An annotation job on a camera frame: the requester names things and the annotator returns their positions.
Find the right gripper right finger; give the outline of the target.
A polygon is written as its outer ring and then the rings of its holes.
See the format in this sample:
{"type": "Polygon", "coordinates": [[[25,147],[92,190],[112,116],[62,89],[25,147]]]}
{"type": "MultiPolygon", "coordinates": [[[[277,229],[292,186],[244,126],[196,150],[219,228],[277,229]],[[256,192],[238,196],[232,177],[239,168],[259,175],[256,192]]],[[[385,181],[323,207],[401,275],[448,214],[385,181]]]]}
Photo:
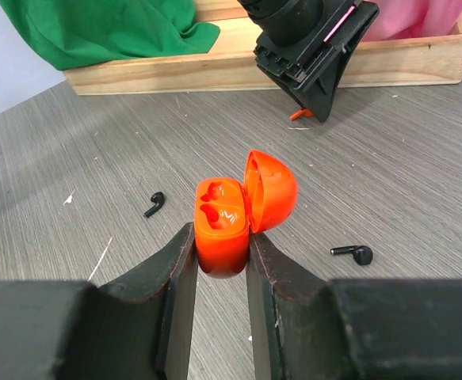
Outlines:
{"type": "Polygon", "coordinates": [[[258,379],[462,379],[462,279],[326,281],[256,234],[246,284],[258,379]]]}

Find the orange earbud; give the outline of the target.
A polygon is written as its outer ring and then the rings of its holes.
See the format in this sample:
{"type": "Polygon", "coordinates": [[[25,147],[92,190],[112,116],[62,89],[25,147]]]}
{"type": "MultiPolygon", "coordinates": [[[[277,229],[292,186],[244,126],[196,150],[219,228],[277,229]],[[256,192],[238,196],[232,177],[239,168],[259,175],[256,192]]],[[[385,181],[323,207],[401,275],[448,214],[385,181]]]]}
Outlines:
{"type": "Polygon", "coordinates": [[[314,114],[308,108],[301,108],[298,111],[290,115],[290,120],[294,121],[294,120],[298,120],[299,118],[303,118],[303,117],[310,118],[313,116],[314,114]]]}

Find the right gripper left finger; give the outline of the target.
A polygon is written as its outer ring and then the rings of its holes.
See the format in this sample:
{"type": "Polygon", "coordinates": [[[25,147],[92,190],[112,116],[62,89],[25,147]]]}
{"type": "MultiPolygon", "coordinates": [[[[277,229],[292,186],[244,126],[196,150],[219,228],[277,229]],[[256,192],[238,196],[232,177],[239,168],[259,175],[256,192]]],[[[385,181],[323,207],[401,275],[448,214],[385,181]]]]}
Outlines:
{"type": "Polygon", "coordinates": [[[185,379],[195,233],[102,286],[0,281],[0,379],[185,379]]]}

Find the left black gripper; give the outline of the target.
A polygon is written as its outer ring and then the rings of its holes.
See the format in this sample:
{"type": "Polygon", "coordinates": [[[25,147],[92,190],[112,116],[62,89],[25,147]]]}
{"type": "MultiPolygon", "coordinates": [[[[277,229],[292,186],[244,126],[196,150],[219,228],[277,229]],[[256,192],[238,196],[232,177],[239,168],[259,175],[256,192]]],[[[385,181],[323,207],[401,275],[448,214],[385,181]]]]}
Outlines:
{"type": "Polygon", "coordinates": [[[254,1],[257,66],[320,122],[349,60],[378,16],[366,1],[254,1]]]}

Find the orange earbud case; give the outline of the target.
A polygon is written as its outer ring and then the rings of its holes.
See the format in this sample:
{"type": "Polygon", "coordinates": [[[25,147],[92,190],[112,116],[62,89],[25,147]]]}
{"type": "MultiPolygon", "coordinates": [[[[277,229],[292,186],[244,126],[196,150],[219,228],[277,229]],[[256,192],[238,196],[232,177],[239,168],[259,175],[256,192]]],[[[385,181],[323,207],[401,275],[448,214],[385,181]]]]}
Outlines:
{"type": "Polygon", "coordinates": [[[293,212],[296,178],[280,160],[251,150],[243,180],[213,177],[197,185],[193,225],[200,268],[214,278],[231,278],[245,267],[250,236],[271,230],[293,212]]]}

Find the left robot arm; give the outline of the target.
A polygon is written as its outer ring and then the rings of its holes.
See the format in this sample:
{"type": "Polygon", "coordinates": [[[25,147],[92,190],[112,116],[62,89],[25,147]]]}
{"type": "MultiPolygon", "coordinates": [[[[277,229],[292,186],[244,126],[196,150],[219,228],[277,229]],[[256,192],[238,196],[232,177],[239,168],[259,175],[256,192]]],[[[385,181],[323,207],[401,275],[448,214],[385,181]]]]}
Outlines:
{"type": "Polygon", "coordinates": [[[257,67],[301,108],[324,122],[352,54],[380,13],[355,0],[242,1],[261,29],[257,67]]]}

